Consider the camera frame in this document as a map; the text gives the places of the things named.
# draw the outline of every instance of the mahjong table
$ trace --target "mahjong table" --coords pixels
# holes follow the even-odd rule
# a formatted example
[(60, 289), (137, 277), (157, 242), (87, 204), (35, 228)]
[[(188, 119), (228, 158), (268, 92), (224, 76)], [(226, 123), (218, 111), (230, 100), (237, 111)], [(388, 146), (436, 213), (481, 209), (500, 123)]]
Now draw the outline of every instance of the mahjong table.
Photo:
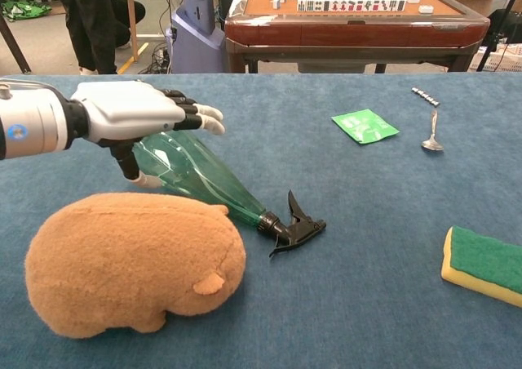
[(488, 27), (455, 0), (234, 0), (225, 34), (234, 73), (258, 61), (346, 61), (376, 72), (427, 62), (462, 72)]

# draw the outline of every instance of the green packet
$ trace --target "green packet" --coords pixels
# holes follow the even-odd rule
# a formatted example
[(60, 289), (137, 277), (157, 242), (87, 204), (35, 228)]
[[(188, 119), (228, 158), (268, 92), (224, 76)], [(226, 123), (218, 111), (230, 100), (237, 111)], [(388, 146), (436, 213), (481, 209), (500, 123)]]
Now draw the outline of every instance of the green packet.
[(333, 116), (332, 120), (360, 144), (379, 142), (399, 133), (369, 109)]

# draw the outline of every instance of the white robotic hand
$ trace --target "white robotic hand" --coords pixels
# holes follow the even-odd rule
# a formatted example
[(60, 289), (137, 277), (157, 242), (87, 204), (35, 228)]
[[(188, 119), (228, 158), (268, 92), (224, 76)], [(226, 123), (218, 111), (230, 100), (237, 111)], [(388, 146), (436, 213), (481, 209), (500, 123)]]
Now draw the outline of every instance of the white robotic hand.
[(59, 152), (83, 138), (110, 148), (131, 182), (157, 187), (139, 170), (134, 143), (171, 130), (222, 135), (222, 121), (215, 108), (140, 81), (84, 82), (66, 99), (44, 83), (0, 79), (0, 160)]

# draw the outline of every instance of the spoon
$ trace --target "spoon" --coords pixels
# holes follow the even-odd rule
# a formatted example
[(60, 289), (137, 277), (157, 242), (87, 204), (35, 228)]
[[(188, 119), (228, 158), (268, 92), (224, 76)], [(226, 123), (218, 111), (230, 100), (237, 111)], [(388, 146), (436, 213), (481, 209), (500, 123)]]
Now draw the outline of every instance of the spoon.
[(431, 136), (430, 136), (430, 139), (423, 141), (422, 146), (424, 149), (434, 150), (434, 151), (444, 150), (444, 147), (442, 147), (442, 144), (438, 143), (435, 140), (435, 127), (437, 124), (437, 116), (438, 116), (437, 109), (433, 109), (431, 111)]

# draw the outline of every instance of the green scouring pad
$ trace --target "green scouring pad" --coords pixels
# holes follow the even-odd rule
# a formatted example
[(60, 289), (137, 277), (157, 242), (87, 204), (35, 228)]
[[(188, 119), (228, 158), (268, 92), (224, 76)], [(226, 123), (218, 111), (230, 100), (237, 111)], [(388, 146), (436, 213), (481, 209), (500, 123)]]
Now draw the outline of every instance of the green scouring pad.
[(522, 307), (522, 247), (453, 226), (446, 235), (442, 278)]

